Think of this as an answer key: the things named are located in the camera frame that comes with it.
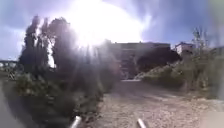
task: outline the sun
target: sun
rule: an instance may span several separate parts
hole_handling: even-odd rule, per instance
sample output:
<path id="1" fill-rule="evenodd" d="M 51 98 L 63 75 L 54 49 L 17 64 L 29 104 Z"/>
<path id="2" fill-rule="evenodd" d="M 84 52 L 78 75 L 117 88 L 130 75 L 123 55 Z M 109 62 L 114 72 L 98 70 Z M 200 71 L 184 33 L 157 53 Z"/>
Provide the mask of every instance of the sun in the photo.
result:
<path id="1" fill-rule="evenodd" d="M 74 28 L 78 44 L 139 42 L 143 25 L 124 10 L 101 0 L 75 0 L 64 17 Z"/>

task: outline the blue sky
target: blue sky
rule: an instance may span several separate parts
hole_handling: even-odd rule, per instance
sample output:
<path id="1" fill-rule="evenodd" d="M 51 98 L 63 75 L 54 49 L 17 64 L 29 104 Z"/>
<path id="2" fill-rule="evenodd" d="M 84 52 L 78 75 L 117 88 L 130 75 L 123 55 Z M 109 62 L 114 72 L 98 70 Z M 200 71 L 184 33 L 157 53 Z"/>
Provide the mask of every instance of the blue sky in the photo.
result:
<path id="1" fill-rule="evenodd" d="M 16 59 L 24 31 L 32 17 L 63 12 L 73 0 L 0 0 L 0 59 Z M 142 31 L 144 41 L 177 44 L 190 41 L 192 29 L 209 26 L 207 0 L 104 0 L 124 9 L 131 17 L 150 23 Z"/>

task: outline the dirt path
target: dirt path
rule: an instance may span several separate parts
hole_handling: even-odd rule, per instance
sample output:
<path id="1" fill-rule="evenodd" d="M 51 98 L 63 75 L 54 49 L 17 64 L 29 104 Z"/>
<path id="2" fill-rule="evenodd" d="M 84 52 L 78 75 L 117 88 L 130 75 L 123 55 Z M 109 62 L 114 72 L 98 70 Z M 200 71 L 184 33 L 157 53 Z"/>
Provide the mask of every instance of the dirt path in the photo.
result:
<path id="1" fill-rule="evenodd" d="M 123 81 L 105 96 L 101 104 L 102 118 L 94 127 L 137 128 L 136 121 L 141 118 L 149 128 L 210 128 L 208 124 L 214 123 L 210 118 L 218 117 L 214 113 L 224 111 L 214 104 L 203 99 L 187 101 L 177 93 L 139 81 Z M 223 119 L 224 114 L 219 112 L 219 116 Z"/>

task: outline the tree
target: tree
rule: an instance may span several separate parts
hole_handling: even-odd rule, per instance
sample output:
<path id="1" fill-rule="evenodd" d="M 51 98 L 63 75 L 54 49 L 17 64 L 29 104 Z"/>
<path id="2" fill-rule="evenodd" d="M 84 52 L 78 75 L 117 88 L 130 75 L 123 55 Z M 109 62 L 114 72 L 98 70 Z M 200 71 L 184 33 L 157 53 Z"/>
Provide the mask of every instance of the tree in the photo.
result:
<path id="1" fill-rule="evenodd" d="M 147 72 L 152 68 L 165 66 L 178 60 L 181 60 L 181 57 L 175 51 L 168 48 L 156 48 L 139 57 L 137 67 L 140 72 Z"/>
<path id="2" fill-rule="evenodd" d="M 37 40 L 36 30 L 39 25 L 39 17 L 35 16 L 31 25 L 26 30 L 22 53 L 19 57 L 19 64 L 25 72 L 32 72 L 35 65 L 35 42 Z"/>

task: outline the white building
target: white building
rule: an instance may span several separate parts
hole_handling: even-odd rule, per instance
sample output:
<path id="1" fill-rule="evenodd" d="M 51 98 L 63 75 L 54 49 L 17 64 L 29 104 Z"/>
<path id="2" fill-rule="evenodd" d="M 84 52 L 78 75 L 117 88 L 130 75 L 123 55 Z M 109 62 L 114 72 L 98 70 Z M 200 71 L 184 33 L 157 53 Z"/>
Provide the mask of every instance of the white building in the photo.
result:
<path id="1" fill-rule="evenodd" d="M 183 56 L 183 54 L 192 54 L 194 49 L 194 44 L 189 44 L 185 42 L 181 42 L 175 45 L 175 51 L 181 56 Z"/>

